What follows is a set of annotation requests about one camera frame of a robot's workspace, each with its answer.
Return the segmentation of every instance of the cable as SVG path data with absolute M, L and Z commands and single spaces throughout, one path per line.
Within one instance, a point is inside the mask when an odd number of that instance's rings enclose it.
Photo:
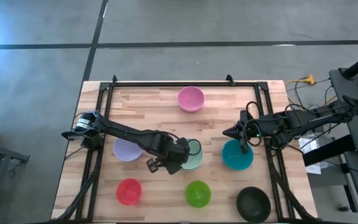
M 294 147 L 294 146 L 291 146 L 291 145 L 288 145 L 288 147 L 291 147 L 291 148 L 295 149 L 296 151 L 299 151 L 300 153 L 302 153 L 302 155 L 304 154 L 304 153 L 302 152 L 302 150 L 298 149 L 297 147 Z
M 190 139 L 189 141 L 187 141 L 187 144 L 189 144 L 189 142 L 191 142 L 191 141 L 196 141 L 198 143 L 198 145 L 200 146 L 200 149 L 198 150 L 197 153 L 189 153 L 189 156 L 197 156 L 202 150 L 201 142 L 199 140 L 197 140 L 197 139 Z
M 291 106 L 297 106 L 297 107 L 303 109 L 304 111 L 307 111 L 307 112 L 309 112 L 309 113 L 311 113 L 311 114 L 315 114 L 315 112 L 309 110 L 308 108 L 305 108 L 304 106 L 301 106 L 301 105 L 299 105 L 299 104 L 296 104 L 296 103 L 290 103 L 289 105 L 287 105 L 287 106 L 285 107 L 285 109 L 284 109 L 284 112 L 287 112 L 287 110 L 288 110 L 289 107 L 291 107 Z
M 330 78 L 327 78 L 327 79 L 325 79 L 325 80 L 321 80 L 321 81 L 315 82 L 313 85 L 315 85 L 315 84 L 317 84 L 317 83 L 326 82 L 326 81 L 328 81 L 328 80 L 330 80 Z M 306 86 L 310 86 L 310 85 L 299 86 L 298 89 L 303 88 L 303 87 L 306 87 Z
M 327 103 L 330 103 L 335 98 L 336 98 L 336 96 L 331 97 L 330 99 L 327 100 Z
M 298 149 L 297 147 L 294 147 L 294 146 L 291 146 L 291 145 L 288 145 L 288 147 L 291 147 L 291 148 L 295 149 L 296 151 L 299 151 L 300 153 L 303 154 L 302 150 Z
M 24 164 L 25 164 L 25 162 L 20 162 L 20 163 L 16 164 L 16 166 L 13 167 L 11 170 L 8 170 L 9 178 L 10 178 L 10 179 L 13 179 L 13 178 L 15 177 L 15 175 L 16 175 L 16 169 L 17 169 L 19 166 L 24 165 Z
M 79 114 L 75 115 L 74 119 L 77 118 L 81 114 L 85 114 L 85 112 L 82 112 L 82 113 L 79 113 Z
M 258 141 L 258 143 L 257 144 L 254 144 L 254 143 L 252 143 L 249 139 L 248 139 L 248 137 L 247 137 L 247 134 L 246 134 L 246 125 L 244 125 L 244 129 L 242 130 L 242 134 L 244 135 L 244 139 L 248 142 L 248 144 L 250 144 L 251 146 L 259 146 L 260 145 L 260 143 L 262 143 L 262 133 L 260 132 L 260 128 L 259 128 L 259 126 L 257 125 L 257 124 L 255 124 L 255 123 L 252 123 L 257 129 L 258 129 L 258 135 L 259 135 L 259 141 Z
M 285 84 L 284 84 L 284 86 L 287 86 L 289 83 L 293 83 L 293 82 L 306 82 L 305 80 L 302 80 L 302 79 L 300 79 L 300 80 L 290 80 L 290 81 L 287 81 Z M 290 96 L 288 96 L 287 95 L 287 97 L 288 97 L 288 99 L 292 102 L 292 103 L 294 103 L 294 104 L 296 104 L 296 102 L 295 101 L 293 101 L 293 99 L 291 99 L 291 97 Z
M 69 155 L 67 155 L 67 156 L 65 157 L 65 160 L 66 160 L 67 158 L 69 158 L 71 155 L 73 155 L 74 153 L 78 152 L 79 150 L 81 150 L 81 149 L 83 149 L 83 148 L 84 148 L 84 147 L 81 147 L 81 148 L 75 150 L 74 152 L 70 153 Z
M 328 89 L 326 90 L 326 93 L 324 94 L 324 102 L 325 102 L 324 105 L 327 105 L 327 93 L 332 87 L 333 87 L 332 85 L 330 87 L 328 87 Z M 329 125 L 329 128 L 328 128 L 329 131 L 327 132 L 327 134 L 330 134 L 331 133 L 331 123 L 328 123 L 328 125 Z
M 299 97 L 298 90 L 297 90 L 298 84 L 299 84 L 299 82 L 296 82 L 296 83 L 295 83 L 295 94 L 296 94 L 296 97 L 298 97 L 298 100 L 299 100 L 300 105 L 303 106 L 303 103 L 302 103 L 302 101 L 301 101 L 301 98 Z
M 327 133 L 328 131 L 330 131 L 330 130 L 332 130 L 332 129 L 334 129 L 336 126 L 338 126 L 339 124 L 336 124 L 335 126 L 333 126 L 333 127 L 331 127 L 331 128 L 329 128 L 327 131 L 325 131 L 325 132 L 323 132 L 323 133 L 321 133 L 321 134 L 319 134 L 317 137 L 315 137 L 314 139 L 312 139 L 312 140 L 310 140 L 310 141 L 308 141 L 306 144 L 304 144 L 302 147 L 301 147 L 301 149 L 303 149 L 305 146 L 307 146 L 309 143 L 311 143 L 312 141 L 314 141 L 314 140 L 316 140 L 316 139 L 318 139 L 320 136 L 322 136 L 323 134 L 325 134 L 325 133 Z
M 251 105 L 251 104 L 256 105 L 256 108 L 258 109 L 258 112 L 259 112 L 258 104 L 257 104 L 255 101 L 250 101 L 250 102 L 248 102 L 247 105 L 246 105 L 246 110 L 249 111 L 249 110 L 248 110 L 248 107 L 249 107 L 249 105 Z
M 336 164 L 336 163 L 333 163 L 333 162 L 329 162 L 329 161 L 324 161 L 324 162 L 328 162 L 328 163 L 330 163 L 330 164 L 333 164 L 333 165 L 335 165 L 335 166 L 339 166 L 339 167 L 342 167 L 341 165 L 339 165 L 339 164 Z M 349 166 L 347 166 L 347 168 L 349 168 L 350 170 L 353 170 L 353 171 L 356 171 L 356 172 L 358 172 L 358 170 L 357 170 L 357 169 L 353 169 L 353 168 L 350 168 Z
M 320 106 L 318 105 L 318 103 L 320 102 L 320 100 L 322 100 L 322 99 L 324 98 L 324 96 L 325 96 L 325 94 L 323 94 L 315 103 L 313 103 L 312 105 L 308 106 L 308 109 L 310 109 L 312 106 L 320 107 Z

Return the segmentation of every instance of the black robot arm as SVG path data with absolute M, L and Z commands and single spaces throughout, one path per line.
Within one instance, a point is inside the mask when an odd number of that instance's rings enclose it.
M 147 161 L 151 172 L 158 167 L 165 167 L 169 174 L 174 174 L 187 162 L 190 147 L 185 138 L 177 138 L 176 142 L 171 133 L 134 129 L 102 117 L 98 112 L 89 112 L 81 115 L 74 130 L 62 133 L 68 140 L 75 136 L 83 136 L 83 147 L 94 149 L 99 147 L 103 134 L 112 135 L 139 145 L 140 148 L 153 156 Z
M 262 137 L 269 138 L 272 149 L 283 149 L 296 136 L 328 123 L 348 123 L 358 112 L 358 100 L 343 96 L 344 101 L 336 100 L 327 106 L 313 110 L 291 110 L 261 116 L 254 119 L 243 110 L 237 124 L 223 134 L 240 141 L 242 152 L 247 153 L 248 143 L 252 146 L 260 144 Z M 250 138 L 259 138 L 257 144 L 251 143 Z

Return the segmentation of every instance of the plastic bowl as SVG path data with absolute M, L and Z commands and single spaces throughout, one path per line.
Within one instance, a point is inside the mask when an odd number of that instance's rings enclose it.
M 188 144 L 190 146 L 190 153 L 194 154 L 197 153 L 200 149 L 200 145 L 196 141 L 190 141 L 190 139 L 186 139 L 188 141 Z M 201 148 L 201 151 L 199 154 L 195 156 L 189 156 L 187 159 L 187 162 L 185 164 L 182 164 L 181 167 L 183 170 L 193 170 L 200 166 L 201 162 L 203 161 L 203 149 Z
M 204 105 L 204 93 L 197 87 L 188 86 L 178 93 L 178 104 L 186 112 L 195 112 Z
M 263 190 L 246 187 L 237 196 L 237 211 L 241 217 L 251 223 L 262 223 L 270 215 L 270 200 Z
M 125 179 L 119 183 L 116 196 L 119 203 L 123 205 L 134 205 L 142 194 L 142 187 L 140 183 L 135 179 Z
M 251 166 L 254 160 L 254 152 L 249 145 L 247 154 L 241 152 L 240 142 L 232 139 L 227 141 L 222 149 L 223 162 L 234 170 L 244 170 Z
M 143 150 L 135 143 L 117 138 L 112 147 L 114 155 L 124 162 L 134 161 L 139 158 Z
M 185 190 L 187 203 L 195 208 L 202 208 L 211 200 L 211 189 L 200 180 L 193 181 Z

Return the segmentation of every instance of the wooden table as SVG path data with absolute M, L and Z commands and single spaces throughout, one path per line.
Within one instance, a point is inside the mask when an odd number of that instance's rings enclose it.
M 84 82 L 77 113 L 95 109 L 99 84 Z M 284 82 L 268 81 L 268 86 L 274 112 L 283 111 L 288 104 Z M 253 147 L 254 161 L 246 170 L 230 170 L 221 158 L 222 146 L 230 140 L 222 135 L 222 131 L 235 124 L 247 102 L 255 101 L 254 89 L 243 86 L 200 88 L 206 101 L 196 113 L 184 113 L 177 105 L 180 87 L 114 88 L 109 119 L 137 129 L 158 129 L 179 137 L 196 138 L 203 145 L 204 158 L 199 168 L 193 171 L 181 170 L 169 175 L 165 169 L 160 169 L 152 174 L 145 163 L 151 155 L 143 153 L 134 162 L 121 162 L 112 152 L 116 138 L 108 136 L 94 222 L 244 222 L 236 210 L 236 196 L 248 186 L 258 187 L 269 196 L 272 212 L 267 221 L 277 221 L 263 143 Z M 250 107 L 250 111 L 258 117 L 255 105 Z M 69 143 L 67 153 L 78 149 L 79 145 L 80 141 Z M 283 156 L 291 190 L 307 211 L 316 217 L 302 155 L 288 148 L 283 150 Z M 65 161 L 52 218 L 61 215 L 78 193 L 85 157 L 86 150 L 82 150 Z M 135 178 L 142 185 L 142 197 L 136 206 L 121 205 L 116 199 L 116 187 L 126 178 Z M 204 208 L 193 208 L 185 200 L 185 187 L 194 180 L 206 182 L 212 191 L 211 201 Z M 281 191 L 280 198 L 287 214 Z M 84 209 L 88 208 L 87 199 Z

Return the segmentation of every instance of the concrete floor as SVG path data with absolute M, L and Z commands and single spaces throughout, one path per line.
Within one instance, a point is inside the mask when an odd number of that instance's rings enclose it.
M 0 44 L 90 44 L 101 4 L 0 1 Z M 99 42 L 261 40 L 358 40 L 358 0 L 110 0 Z M 4 181 L 0 223 L 49 219 L 67 146 L 60 133 L 71 126 L 89 52 L 0 50 L 0 146 L 31 155 Z M 89 79 L 222 80 L 230 73 L 237 80 L 313 74 L 319 81 L 356 60 L 358 45 L 98 49 Z M 299 89 L 303 103 L 329 85 Z M 332 134 L 347 132 L 342 126 Z M 336 211 L 346 202 L 341 190 L 312 191 L 321 218 L 358 223 L 358 214 Z

